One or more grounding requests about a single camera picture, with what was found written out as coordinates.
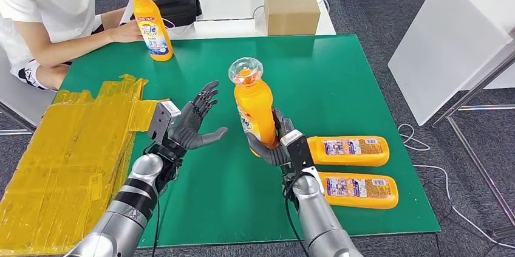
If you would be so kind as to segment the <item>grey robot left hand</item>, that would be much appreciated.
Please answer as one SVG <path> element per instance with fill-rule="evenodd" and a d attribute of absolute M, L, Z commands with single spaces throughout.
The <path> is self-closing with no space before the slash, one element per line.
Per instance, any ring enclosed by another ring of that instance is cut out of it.
<path fill-rule="evenodd" d="M 181 110 L 181 118 L 169 133 L 169 138 L 186 150 L 194 150 L 218 142 L 228 132 L 227 127 L 220 127 L 214 132 L 200 134 L 203 119 L 218 100 L 213 97 L 218 93 L 217 80 L 206 84 Z"/>

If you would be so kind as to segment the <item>person's right hand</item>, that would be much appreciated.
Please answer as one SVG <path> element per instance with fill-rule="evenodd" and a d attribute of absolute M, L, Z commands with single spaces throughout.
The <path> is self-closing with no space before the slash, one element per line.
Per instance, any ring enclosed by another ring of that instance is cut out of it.
<path fill-rule="evenodd" d="M 110 29 L 109 36 L 111 41 L 115 43 L 143 41 L 142 33 L 136 20 L 131 20 L 126 24 Z"/>

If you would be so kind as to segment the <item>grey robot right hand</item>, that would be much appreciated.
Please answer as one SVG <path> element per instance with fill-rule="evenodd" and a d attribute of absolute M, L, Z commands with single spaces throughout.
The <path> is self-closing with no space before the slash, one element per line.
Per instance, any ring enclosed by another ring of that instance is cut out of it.
<path fill-rule="evenodd" d="M 255 152 L 260 158 L 264 159 L 268 164 L 272 166 L 279 166 L 290 161 L 287 153 L 283 148 L 280 147 L 280 139 L 282 139 L 283 136 L 287 135 L 289 132 L 293 131 L 295 128 L 291 119 L 284 117 L 278 108 L 273 106 L 271 111 L 274 120 L 273 135 L 275 136 L 276 141 L 272 148 L 266 147 L 254 134 L 250 132 L 246 132 L 245 136 L 247 138 L 249 148 L 253 152 Z"/>

